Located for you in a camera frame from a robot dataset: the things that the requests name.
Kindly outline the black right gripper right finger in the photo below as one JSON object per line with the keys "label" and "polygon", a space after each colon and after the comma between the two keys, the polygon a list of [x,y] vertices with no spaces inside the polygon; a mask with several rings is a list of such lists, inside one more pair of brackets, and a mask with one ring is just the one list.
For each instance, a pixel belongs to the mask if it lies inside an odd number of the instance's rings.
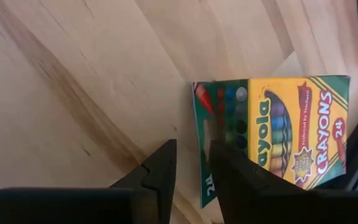
{"label": "black right gripper right finger", "polygon": [[303,189],[249,160],[220,140],[209,152],[214,187],[225,223],[301,223],[295,204]]}

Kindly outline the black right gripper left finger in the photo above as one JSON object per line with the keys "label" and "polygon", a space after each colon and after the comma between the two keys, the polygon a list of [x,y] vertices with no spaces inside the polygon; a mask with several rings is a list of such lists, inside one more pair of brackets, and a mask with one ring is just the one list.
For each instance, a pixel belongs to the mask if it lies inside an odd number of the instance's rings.
{"label": "black right gripper left finger", "polygon": [[169,223],[177,174],[177,141],[169,139],[110,186],[129,194],[129,223]]}

